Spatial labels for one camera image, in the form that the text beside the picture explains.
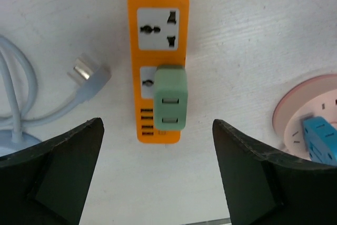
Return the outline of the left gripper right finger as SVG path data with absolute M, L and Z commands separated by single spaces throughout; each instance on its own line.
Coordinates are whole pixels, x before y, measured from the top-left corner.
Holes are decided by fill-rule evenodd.
M 213 139 L 233 224 L 336 224 L 336 167 L 285 153 L 223 120 Z

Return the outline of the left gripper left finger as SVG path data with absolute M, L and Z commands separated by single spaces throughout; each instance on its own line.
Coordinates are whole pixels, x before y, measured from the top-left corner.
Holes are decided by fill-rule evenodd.
M 1 157 L 1 224 L 79 224 L 104 135 L 93 118 Z

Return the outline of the blue round power socket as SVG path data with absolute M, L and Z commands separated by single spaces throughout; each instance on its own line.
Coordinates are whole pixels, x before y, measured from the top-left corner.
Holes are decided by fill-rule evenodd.
M 1 156 L 6 156 L 41 143 L 41 140 L 23 132 L 18 141 L 12 138 L 12 130 L 1 130 Z

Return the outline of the blue plug adapter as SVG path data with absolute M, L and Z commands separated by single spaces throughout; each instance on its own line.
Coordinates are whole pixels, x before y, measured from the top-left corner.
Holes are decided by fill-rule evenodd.
M 336 128 L 316 116 L 302 122 L 304 141 L 311 161 L 336 166 Z

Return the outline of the pink round power socket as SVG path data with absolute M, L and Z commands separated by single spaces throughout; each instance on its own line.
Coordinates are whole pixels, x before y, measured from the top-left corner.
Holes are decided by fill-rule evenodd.
M 273 128 L 287 153 L 311 160 L 304 141 L 302 122 L 321 116 L 336 128 L 336 75 L 306 80 L 289 91 L 273 113 Z

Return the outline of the green charger plug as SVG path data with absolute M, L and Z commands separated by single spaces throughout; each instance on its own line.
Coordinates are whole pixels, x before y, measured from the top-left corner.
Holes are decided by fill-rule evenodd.
M 161 65 L 154 76 L 154 126 L 160 131 L 181 131 L 186 126 L 187 74 L 181 65 Z

